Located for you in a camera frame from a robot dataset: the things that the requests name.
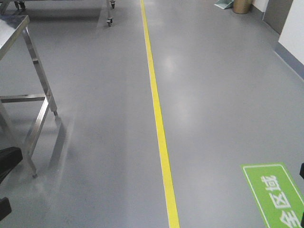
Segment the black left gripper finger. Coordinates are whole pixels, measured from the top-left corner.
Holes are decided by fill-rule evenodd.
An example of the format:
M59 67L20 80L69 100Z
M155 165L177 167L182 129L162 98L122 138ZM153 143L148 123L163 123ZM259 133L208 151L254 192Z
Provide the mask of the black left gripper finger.
M19 147L9 147L0 151L0 182L23 160Z

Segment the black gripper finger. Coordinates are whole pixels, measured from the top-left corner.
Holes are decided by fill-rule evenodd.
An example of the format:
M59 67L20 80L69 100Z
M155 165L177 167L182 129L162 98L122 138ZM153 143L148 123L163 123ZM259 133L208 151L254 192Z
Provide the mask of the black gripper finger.
M7 197L0 199L0 219L3 220L12 212L10 201Z

